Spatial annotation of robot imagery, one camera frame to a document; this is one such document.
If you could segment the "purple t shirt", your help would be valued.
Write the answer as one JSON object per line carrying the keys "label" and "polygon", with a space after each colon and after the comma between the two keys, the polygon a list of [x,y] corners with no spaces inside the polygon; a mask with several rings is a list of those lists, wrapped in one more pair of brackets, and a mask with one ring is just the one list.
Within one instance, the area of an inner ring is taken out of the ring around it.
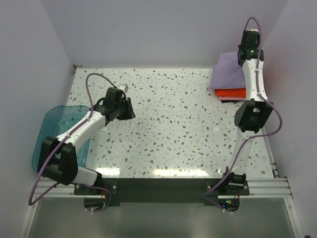
{"label": "purple t shirt", "polygon": [[245,88],[245,76],[238,64],[237,51],[221,53],[212,68],[210,89]]}

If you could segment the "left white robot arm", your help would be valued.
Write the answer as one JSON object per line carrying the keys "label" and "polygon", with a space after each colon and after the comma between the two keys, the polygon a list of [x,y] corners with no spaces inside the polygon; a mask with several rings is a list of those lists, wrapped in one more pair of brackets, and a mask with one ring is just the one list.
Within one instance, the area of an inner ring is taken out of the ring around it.
{"label": "left white robot arm", "polygon": [[82,184],[91,194],[103,188],[100,173],[82,168],[77,162],[77,152],[98,131],[111,121],[135,118],[131,99],[126,97],[128,86],[110,87],[106,96],[97,102],[78,123],[63,134],[46,137],[41,145],[38,175],[63,185]]}

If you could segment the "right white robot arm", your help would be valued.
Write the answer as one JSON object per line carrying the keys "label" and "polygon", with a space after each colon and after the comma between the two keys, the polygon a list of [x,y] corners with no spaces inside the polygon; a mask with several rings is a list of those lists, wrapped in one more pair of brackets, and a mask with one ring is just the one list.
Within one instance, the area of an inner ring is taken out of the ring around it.
{"label": "right white robot arm", "polygon": [[264,89],[264,52],[260,50],[260,34],[256,29],[244,30],[238,46],[238,65],[246,83],[246,100],[236,111],[234,124],[237,138],[231,162],[220,184],[223,193],[233,194],[246,182],[247,164],[255,136],[264,127],[273,108]]}

